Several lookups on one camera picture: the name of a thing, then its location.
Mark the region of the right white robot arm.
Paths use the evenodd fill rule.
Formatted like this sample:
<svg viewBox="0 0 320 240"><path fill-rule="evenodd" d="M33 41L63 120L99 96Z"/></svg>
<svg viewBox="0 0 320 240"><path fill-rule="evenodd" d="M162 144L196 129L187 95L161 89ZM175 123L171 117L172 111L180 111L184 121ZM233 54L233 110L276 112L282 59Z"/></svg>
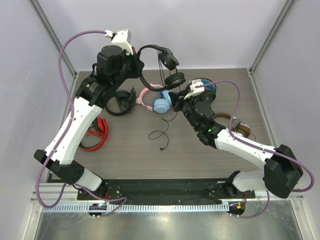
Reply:
<svg viewBox="0 0 320 240"><path fill-rule="evenodd" d="M287 159L295 157L292 150L283 144L273 147L256 143L217 123L214 120L215 112L211 108L211 103L216 98L214 91L205 90L190 98L184 98L184 93L168 94L173 110L183 113L204 145L230 152L263 171L236 172L231 177L231 182L225 185L226 194L237 198L245 191L266 189L279 198L288 198L303 176L303 170L297 161Z"/></svg>

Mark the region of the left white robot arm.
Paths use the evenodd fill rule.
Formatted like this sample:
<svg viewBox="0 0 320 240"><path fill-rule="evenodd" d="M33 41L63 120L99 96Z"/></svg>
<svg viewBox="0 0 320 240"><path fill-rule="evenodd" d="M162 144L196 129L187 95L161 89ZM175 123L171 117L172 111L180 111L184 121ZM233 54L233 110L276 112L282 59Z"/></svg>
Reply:
<svg viewBox="0 0 320 240"><path fill-rule="evenodd" d="M90 125L107 102L127 79L137 79L144 64L135 49L131 52L107 45L97 54L96 73L85 78L75 93L73 111L63 123L53 141L36 150L34 158L69 185L86 189L95 200L106 195L102 178L75 161L75 153Z"/></svg>

